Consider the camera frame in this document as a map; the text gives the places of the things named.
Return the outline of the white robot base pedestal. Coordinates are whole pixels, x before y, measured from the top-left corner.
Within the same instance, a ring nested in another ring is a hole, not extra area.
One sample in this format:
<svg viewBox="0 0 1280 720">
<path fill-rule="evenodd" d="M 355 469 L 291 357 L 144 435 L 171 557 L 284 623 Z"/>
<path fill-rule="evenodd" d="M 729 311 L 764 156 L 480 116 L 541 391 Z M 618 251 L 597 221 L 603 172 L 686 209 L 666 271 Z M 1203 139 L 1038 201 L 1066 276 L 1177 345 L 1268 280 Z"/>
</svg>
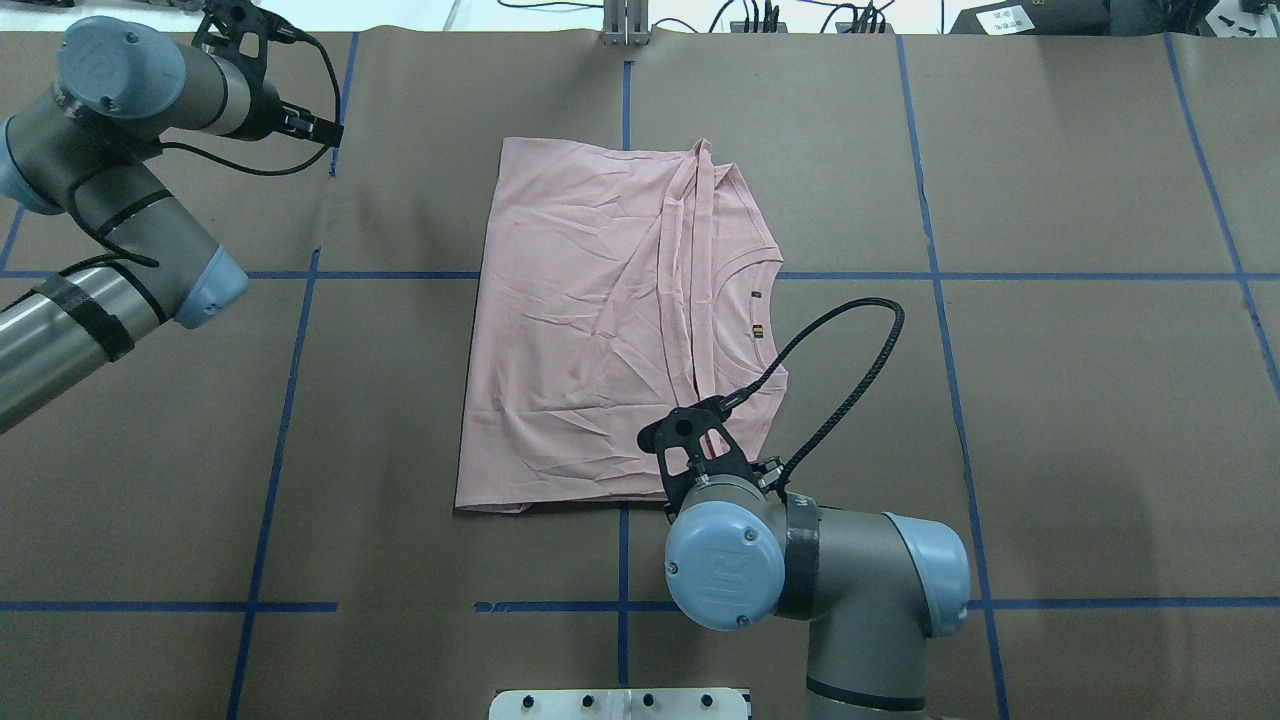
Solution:
<svg viewBox="0 0 1280 720">
<path fill-rule="evenodd" d="M 489 719 L 751 719 L 748 691 L 728 687 L 503 691 Z"/>
</svg>

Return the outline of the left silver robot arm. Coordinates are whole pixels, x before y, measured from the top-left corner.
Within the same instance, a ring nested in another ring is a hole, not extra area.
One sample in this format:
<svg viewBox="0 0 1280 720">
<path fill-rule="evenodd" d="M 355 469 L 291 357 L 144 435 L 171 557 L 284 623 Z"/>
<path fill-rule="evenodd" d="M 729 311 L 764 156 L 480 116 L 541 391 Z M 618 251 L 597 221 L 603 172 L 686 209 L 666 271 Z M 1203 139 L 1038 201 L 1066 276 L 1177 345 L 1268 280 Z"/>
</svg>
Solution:
<svg viewBox="0 0 1280 720">
<path fill-rule="evenodd" d="M 109 15 L 77 20 L 49 90 L 3 122 L 3 195 L 69 217 L 99 246 L 3 309 L 4 430 L 165 323 L 200 328 L 247 291 L 247 273 L 147 168 L 166 150 L 188 150 L 165 132 L 340 146 L 337 118 L 285 101 L 268 79 L 273 44 L 319 50 L 335 78 L 315 36 L 251 1 L 200 9 L 187 45 Z"/>
</svg>

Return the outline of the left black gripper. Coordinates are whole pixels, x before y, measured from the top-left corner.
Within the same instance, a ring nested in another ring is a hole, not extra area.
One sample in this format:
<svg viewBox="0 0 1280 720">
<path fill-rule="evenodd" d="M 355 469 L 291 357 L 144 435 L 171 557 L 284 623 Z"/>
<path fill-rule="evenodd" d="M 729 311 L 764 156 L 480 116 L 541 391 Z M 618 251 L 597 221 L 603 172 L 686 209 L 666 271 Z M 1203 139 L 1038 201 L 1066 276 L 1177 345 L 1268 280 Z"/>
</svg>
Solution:
<svg viewBox="0 0 1280 720">
<path fill-rule="evenodd" d="M 205 1 L 202 13 L 192 45 L 215 58 L 227 88 L 221 114 L 207 133 L 243 141 L 284 135 L 329 149 L 340 146 L 342 123 L 282 100 L 266 78 L 271 44 L 311 44 L 311 35 L 251 1 Z"/>
</svg>

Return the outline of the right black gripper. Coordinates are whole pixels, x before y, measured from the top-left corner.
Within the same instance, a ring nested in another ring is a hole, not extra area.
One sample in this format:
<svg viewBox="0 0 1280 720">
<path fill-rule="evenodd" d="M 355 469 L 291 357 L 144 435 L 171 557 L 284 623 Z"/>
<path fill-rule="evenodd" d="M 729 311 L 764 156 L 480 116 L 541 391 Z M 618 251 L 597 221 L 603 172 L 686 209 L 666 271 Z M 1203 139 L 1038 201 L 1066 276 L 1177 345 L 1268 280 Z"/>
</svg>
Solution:
<svg viewBox="0 0 1280 720">
<path fill-rule="evenodd" d="M 675 407 L 662 419 L 641 428 L 637 447 L 657 457 L 666 493 L 664 515 L 673 521 L 700 482 L 728 475 L 748 480 L 763 495 L 787 497 L 778 457 L 751 462 L 724 423 L 745 404 L 745 396 L 710 396 L 691 406 Z"/>
</svg>

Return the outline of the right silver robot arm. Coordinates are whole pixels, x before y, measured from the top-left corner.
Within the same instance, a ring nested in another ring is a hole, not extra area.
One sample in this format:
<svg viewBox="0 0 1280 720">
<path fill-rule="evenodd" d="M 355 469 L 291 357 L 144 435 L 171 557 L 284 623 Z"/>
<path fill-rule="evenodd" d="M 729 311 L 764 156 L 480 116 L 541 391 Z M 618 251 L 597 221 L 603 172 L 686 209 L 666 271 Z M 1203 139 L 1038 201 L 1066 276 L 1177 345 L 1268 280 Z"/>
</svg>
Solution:
<svg viewBox="0 0 1280 720">
<path fill-rule="evenodd" d="M 948 525 L 824 507 L 753 462 L 724 428 L 733 400 L 676 407 L 637 433 L 655 456 L 669 532 L 666 584 L 714 632 L 808 625 L 809 719 L 925 719 L 927 644 L 968 616 L 969 555 Z"/>
</svg>

